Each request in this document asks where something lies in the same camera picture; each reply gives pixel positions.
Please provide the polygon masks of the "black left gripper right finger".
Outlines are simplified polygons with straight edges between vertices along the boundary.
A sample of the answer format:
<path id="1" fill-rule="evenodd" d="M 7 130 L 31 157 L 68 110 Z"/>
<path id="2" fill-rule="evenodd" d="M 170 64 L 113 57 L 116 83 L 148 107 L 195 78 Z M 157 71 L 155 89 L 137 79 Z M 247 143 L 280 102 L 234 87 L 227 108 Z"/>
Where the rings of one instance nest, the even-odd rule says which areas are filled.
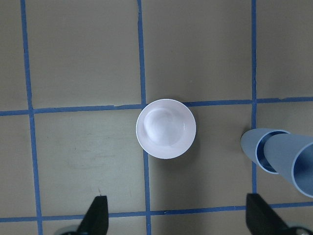
<path id="1" fill-rule="evenodd" d="M 246 225 L 252 235 L 289 235 L 289 226 L 257 193 L 246 195 Z"/>

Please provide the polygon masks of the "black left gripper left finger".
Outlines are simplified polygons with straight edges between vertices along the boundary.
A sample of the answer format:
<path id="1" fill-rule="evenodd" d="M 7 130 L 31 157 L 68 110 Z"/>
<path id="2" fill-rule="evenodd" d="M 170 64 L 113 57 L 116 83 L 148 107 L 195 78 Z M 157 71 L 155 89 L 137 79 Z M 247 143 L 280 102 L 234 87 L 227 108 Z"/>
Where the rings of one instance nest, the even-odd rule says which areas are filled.
<path id="1" fill-rule="evenodd" d="M 106 235 L 109 228 L 107 196 L 96 196 L 76 230 L 76 235 Z"/>

